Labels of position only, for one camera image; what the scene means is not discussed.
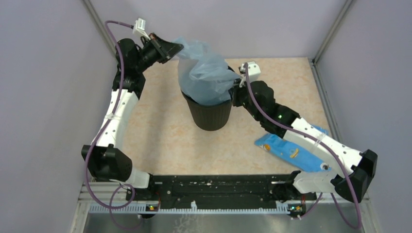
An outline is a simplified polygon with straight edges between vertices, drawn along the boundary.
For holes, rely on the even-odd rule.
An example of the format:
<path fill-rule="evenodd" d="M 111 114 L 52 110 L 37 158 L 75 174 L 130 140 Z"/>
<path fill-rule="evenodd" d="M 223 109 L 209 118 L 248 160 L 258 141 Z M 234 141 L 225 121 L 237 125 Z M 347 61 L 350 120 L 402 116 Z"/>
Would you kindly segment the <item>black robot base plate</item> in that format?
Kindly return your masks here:
<path fill-rule="evenodd" d="M 154 175 L 148 188 L 128 191 L 126 200 L 160 201 L 162 209 L 275 208 L 287 201 L 316 200 L 315 193 L 301 194 L 292 184 L 297 172 L 270 175 Z"/>

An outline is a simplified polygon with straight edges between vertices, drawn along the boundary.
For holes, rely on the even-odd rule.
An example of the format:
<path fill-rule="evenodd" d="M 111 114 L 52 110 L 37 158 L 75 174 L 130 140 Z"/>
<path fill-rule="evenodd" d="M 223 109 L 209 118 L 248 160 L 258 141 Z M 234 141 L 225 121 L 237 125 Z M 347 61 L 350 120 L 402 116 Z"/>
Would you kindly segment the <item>black plastic trash bin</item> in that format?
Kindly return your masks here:
<path fill-rule="evenodd" d="M 200 129 L 216 131 L 226 125 L 232 108 L 229 89 L 239 78 L 230 66 L 178 68 L 181 93 Z"/>

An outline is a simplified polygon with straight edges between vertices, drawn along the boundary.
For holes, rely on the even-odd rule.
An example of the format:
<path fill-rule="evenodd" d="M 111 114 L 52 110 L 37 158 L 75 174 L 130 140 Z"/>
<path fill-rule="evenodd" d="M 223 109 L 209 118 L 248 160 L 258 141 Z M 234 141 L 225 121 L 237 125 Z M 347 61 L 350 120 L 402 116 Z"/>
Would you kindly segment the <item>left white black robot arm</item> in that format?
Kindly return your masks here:
<path fill-rule="evenodd" d="M 143 73 L 154 63 L 164 64 L 184 46 L 168 42 L 155 33 L 141 37 L 143 46 L 125 38 L 115 45 L 117 73 L 113 80 L 111 101 L 102 126 L 91 145 L 84 145 L 82 157 L 88 173 L 98 181 L 119 182 L 137 188 L 143 200 L 154 198 L 156 188 L 150 184 L 151 175 L 139 171 L 121 148 L 132 110 L 138 103 L 145 85 Z"/>

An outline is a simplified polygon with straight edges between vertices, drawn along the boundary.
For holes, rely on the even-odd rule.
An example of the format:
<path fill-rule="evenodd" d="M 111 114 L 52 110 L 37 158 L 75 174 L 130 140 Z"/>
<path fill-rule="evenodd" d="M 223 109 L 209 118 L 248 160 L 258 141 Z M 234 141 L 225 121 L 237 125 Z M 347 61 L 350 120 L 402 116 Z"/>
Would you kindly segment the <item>translucent blue trash bag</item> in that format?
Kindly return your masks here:
<path fill-rule="evenodd" d="M 217 105 L 230 99 L 228 90 L 240 75 L 208 43 L 200 40 L 174 40 L 184 48 L 177 54 L 178 83 L 181 91 L 201 105 Z"/>

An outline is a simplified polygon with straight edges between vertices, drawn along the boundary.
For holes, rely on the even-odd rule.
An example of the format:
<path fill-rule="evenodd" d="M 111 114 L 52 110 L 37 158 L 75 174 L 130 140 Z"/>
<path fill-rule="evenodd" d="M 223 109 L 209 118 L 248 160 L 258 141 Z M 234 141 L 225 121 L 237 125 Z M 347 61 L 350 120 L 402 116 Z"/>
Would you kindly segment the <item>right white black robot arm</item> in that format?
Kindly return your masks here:
<path fill-rule="evenodd" d="M 325 135 L 291 108 L 275 101 L 274 91 L 264 82 L 229 89 L 233 106 L 243 107 L 268 133 L 297 144 L 331 169 L 324 172 L 294 172 L 285 194 L 298 200 L 306 193 L 333 193 L 350 202 L 361 202 L 373 180 L 378 156 L 361 152 Z"/>

